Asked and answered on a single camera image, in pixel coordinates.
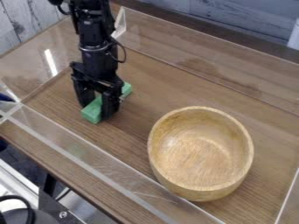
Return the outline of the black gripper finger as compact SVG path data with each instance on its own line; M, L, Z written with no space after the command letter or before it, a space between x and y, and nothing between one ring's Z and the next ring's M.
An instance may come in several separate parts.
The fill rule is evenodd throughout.
M77 96L78 104L82 108L94 100L94 89L92 84L85 80L72 79L73 89Z
M106 120L120 107L120 90L108 90L101 94L101 119Z

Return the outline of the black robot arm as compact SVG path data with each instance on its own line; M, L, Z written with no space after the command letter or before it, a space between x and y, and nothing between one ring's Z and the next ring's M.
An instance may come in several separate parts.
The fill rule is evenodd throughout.
M72 61L70 79L78 104L82 108L100 95L97 108L100 118L106 120L120 108L121 88L125 85L117 76L117 40L112 37L114 19L108 0L48 0L61 14L70 16L78 35L81 62Z

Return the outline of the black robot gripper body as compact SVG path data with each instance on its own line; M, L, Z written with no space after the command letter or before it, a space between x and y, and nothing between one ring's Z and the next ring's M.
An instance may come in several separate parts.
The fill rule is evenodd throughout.
M124 86L121 78L117 76L117 64L124 60L117 58L116 46L80 47L81 62L70 62L72 79L88 81L94 92L120 90Z

